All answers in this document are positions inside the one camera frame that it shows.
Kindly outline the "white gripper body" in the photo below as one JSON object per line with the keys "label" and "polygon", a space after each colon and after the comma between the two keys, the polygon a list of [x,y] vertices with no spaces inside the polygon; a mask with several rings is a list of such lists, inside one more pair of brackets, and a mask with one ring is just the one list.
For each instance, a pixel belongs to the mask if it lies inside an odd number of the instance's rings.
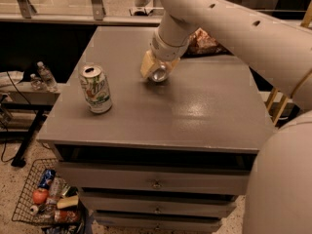
{"label": "white gripper body", "polygon": [[179,30],[164,30],[158,27],[152,36],[150,49],[156,59],[173,61],[180,58],[187,50],[189,34]]}

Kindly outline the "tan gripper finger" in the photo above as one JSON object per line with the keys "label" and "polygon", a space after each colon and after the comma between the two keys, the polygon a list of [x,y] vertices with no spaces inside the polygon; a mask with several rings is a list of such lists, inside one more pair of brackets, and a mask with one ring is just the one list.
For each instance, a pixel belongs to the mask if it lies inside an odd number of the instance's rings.
{"label": "tan gripper finger", "polygon": [[168,73],[171,73],[175,68],[176,66],[178,65],[180,61],[180,58],[176,58],[172,61],[166,61],[165,62],[165,67],[166,67],[166,70]]}
{"label": "tan gripper finger", "polygon": [[144,79],[149,78],[150,74],[155,71],[160,65],[160,61],[157,60],[152,51],[148,50],[143,57],[140,67],[140,73]]}

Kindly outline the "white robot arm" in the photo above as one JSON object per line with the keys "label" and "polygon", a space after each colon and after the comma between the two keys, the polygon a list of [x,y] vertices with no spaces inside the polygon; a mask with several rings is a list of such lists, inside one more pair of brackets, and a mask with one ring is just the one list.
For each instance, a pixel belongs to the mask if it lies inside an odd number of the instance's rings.
{"label": "white robot arm", "polygon": [[[302,109],[261,147],[245,201],[243,234],[312,234],[312,30],[226,0],[160,0],[141,75],[166,80],[202,28]],[[146,0],[136,0],[141,7]]]}

